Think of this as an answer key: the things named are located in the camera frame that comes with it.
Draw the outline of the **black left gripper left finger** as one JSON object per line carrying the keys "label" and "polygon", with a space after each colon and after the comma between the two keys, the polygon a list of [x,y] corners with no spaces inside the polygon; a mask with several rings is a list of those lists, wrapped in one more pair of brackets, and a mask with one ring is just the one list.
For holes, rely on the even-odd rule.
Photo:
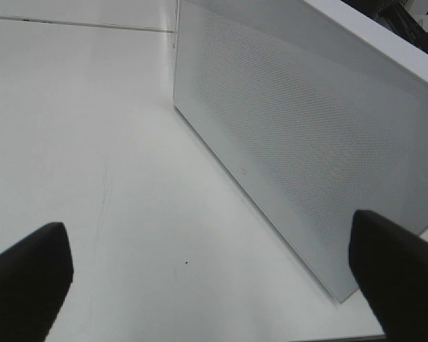
{"label": "black left gripper left finger", "polygon": [[61,222],[45,224],[0,253],[0,341],[45,341],[72,282]]}

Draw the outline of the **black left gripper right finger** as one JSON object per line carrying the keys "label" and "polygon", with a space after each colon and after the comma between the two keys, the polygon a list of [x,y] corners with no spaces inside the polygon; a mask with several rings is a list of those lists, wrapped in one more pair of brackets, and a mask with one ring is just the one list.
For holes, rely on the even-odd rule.
{"label": "black left gripper right finger", "polygon": [[428,341],[428,242],[371,210],[353,214],[348,263],[388,341]]}

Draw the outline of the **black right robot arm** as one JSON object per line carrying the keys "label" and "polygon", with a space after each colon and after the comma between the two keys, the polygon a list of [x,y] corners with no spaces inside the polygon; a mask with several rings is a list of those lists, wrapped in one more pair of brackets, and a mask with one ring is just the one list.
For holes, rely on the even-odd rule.
{"label": "black right robot arm", "polygon": [[428,1],[346,1],[428,55]]}

